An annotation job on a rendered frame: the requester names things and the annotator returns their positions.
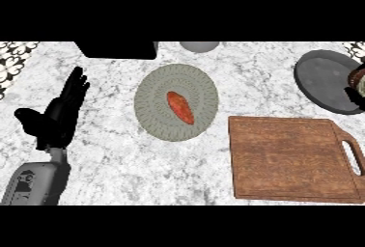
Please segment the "orange sweet potato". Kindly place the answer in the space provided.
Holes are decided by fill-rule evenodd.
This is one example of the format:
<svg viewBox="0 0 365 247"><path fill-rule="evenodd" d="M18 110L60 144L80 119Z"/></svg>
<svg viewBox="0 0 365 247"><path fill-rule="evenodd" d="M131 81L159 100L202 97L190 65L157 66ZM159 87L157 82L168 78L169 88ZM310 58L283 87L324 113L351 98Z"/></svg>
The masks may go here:
<svg viewBox="0 0 365 247"><path fill-rule="evenodd" d="M185 97L177 92L171 91L168 93L168 101L169 101L169 106L180 119L187 124L194 124L194 114Z"/></svg>

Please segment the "brown wooden cutting board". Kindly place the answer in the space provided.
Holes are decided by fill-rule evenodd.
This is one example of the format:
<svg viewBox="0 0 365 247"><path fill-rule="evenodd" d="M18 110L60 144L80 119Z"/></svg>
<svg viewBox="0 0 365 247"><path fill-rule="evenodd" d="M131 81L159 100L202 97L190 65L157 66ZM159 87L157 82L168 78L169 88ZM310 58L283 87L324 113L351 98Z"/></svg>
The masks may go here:
<svg viewBox="0 0 365 247"><path fill-rule="evenodd" d="M239 199L365 203L365 154L329 119L228 118Z"/></svg>

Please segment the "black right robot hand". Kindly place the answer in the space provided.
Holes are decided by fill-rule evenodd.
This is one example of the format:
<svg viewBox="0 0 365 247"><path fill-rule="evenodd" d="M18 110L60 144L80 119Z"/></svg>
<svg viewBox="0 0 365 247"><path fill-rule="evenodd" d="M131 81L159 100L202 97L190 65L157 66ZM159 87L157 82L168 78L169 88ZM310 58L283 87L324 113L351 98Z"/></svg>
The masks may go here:
<svg viewBox="0 0 365 247"><path fill-rule="evenodd" d="M365 97L351 87L345 88L349 100L358 105L360 109L365 111Z"/></svg>

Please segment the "dark grey round pan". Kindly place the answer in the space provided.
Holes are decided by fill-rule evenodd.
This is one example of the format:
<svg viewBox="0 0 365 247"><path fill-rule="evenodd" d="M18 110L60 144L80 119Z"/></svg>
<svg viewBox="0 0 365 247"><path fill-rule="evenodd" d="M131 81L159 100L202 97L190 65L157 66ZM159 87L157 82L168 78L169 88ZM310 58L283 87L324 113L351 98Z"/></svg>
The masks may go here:
<svg viewBox="0 0 365 247"><path fill-rule="evenodd" d="M296 63L295 78L299 88L310 100L333 113L363 113L345 92L348 75L360 66L352 58L332 50L307 52Z"/></svg>

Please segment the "grey round bowl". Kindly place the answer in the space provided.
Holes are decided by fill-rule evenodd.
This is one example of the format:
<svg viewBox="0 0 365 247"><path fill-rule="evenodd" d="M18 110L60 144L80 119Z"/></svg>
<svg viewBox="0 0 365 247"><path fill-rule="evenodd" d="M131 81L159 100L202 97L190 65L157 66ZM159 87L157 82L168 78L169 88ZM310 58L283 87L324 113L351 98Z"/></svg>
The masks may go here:
<svg viewBox="0 0 365 247"><path fill-rule="evenodd" d="M218 41L182 41L182 47L194 53L206 53L215 50L219 46Z"/></svg>

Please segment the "brown cupcake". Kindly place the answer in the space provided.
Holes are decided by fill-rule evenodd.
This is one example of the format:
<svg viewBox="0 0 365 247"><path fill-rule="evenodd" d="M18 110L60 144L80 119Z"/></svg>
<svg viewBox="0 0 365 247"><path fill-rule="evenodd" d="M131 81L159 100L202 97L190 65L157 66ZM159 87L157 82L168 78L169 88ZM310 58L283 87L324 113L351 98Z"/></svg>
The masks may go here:
<svg viewBox="0 0 365 247"><path fill-rule="evenodd" d="M363 96L365 96L365 63L351 72L348 76L348 85Z"/></svg>

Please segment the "grey round woven placemat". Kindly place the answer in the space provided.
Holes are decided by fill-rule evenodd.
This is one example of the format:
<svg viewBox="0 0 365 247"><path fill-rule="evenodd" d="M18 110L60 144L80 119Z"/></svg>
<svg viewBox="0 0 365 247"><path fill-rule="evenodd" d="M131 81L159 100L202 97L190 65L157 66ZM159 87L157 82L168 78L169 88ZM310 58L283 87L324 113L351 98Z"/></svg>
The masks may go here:
<svg viewBox="0 0 365 247"><path fill-rule="evenodd" d="M168 94L185 97L194 124L178 117ZM219 111L219 91L209 74L197 67L172 64L156 69L144 78L135 96L137 118L156 138L180 142L196 138L211 127Z"/></svg>

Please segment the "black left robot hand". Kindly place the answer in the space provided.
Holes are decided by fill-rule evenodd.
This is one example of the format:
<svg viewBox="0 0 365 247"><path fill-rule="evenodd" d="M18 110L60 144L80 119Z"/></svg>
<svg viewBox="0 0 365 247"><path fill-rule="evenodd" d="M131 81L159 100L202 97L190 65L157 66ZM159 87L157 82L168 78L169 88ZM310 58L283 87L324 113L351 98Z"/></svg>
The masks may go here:
<svg viewBox="0 0 365 247"><path fill-rule="evenodd" d="M15 111L24 132L36 137L38 150L66 149L70 145L89 87L83 69L76 67L66 80L61 95L51 101L45 113L30 108Z"/></svg>

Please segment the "black box appliance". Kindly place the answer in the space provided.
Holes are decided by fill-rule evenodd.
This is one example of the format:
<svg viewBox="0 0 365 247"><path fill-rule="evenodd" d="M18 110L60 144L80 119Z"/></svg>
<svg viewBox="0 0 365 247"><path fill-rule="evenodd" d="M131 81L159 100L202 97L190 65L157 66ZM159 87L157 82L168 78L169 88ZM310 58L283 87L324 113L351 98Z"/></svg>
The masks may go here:
<svg viewBox="0 0 365 247"><path fill-rule="evenodd" d="M157 41L79 41L76 43L89 58L154 60Z"/></svg>

